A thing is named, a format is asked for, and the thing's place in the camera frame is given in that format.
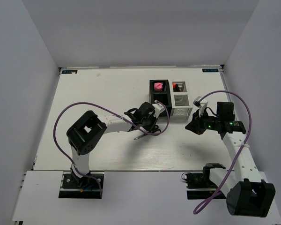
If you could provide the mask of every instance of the gray wall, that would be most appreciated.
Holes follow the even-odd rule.
[[[59,67],[224,64],[258,0],[23,0]]]
[[[33,164],[58,68],[20,0],[0,0],[0,225]]]
[[[225,80],[251,109],[249,144],[259,169],[276,187],[281,214],[281,0],[259,2],[227,61]],[[247,121],[241,104],[237,112]]]

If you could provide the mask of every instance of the red object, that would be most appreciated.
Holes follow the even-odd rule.
[[[154,91],[162,91],[163,84],[162,83],[154,83]]]

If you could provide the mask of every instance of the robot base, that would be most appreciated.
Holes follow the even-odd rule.
[[[103,190],[104,174],[92,173],[92,176],[100,179],[101,188]],[[100,198],[100,191],[98,184],[94,180],[90,179],[89,185],[85,188],[81,188],[72,174],[65,173],[58,198],[98,199]]]

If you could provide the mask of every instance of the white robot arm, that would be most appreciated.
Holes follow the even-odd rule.
[[[155,133],[160,131],[156,122],[164,110],[164,107],[159,103],[145,102],[139,109],[127,111],[122,118],[97,116],[93,111],[87,111],[83,114],[67,131],[74,161],[74,164],[71,165],[71,173],[77,182],[82,182],[83,176],[81,174],[90,174],[89,154],[103,134],[133,131],[135,127],[131,123],[148,133]]]
[[[223,140],[232,161],[235,161],[235,178],[230,174],[221,188],[227,199],[227,208],[231,215],[266,217],[275,195],[273,184],[266,183],[260,175],[249,146],[244,143],[246,130],[241,121],[235,121],[234,105],[231,102],[218,102],[217,112],[209,116],[207,101],[198,97],[194,104],[199,108],[192,116],[192,121],[185,127],[198,135],[207,129],[217,131]],[[244,146],[239,156],[237,153]],[[227,175],[221,164],[206,164],[202,176],[188,173],[186,181],[194,187],[219,187]]]

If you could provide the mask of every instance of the white platform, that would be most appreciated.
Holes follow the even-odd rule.
[[[266,218],[231,216],[226,200],[213,200],[193,215],[201,200],[187,200],[182,172],[106,172],[102,199],[59,199],[62,173],[28,171],[13,220],[23,225],[281,224],[275,201]]]
[[[214,90],[223,90],[219,73],[203,73],[196,68],[129,68],[80,69],[77,74],[61,74],[50,115],[40,142],[35,170],[69,170],[70,161],[56,148],[52,130],[59,113],[69,104],[88,101],[117,113],[139,107],[149,101],[149,80],[171,79],[188,81],[192,99]],[[218,101],[227,101],[226,94],[208,97],[209,106],[216,110]],[[91,106],[75,106],[61,118],[57,139],[71,154],[66,131],[87,110],[108,115]],[[139,131],[103,135],[90,154],[92,171],[190,171],[201,170],[205,163],[222,163],[229,167],[228,151],[215,131],[196,135],[185,130],[187,121],[170,123],[168,130],[158,136],[146,136],[137,141]],[[159,123],[162,129],[165,123]]]

